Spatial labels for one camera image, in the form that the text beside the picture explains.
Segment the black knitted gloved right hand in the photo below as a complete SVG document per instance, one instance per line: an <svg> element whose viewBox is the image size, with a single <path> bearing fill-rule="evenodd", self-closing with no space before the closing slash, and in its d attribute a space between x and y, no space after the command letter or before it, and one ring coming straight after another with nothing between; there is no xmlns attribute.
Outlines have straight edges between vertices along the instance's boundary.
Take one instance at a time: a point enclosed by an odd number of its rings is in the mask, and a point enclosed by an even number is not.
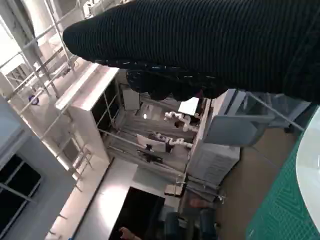
<svg viewBox="0 0 320 240"><path fill-rule="evenodd" d="M229 89L320 102L317 0L132 0L74 23L68 50L153 100Z"/></svg>

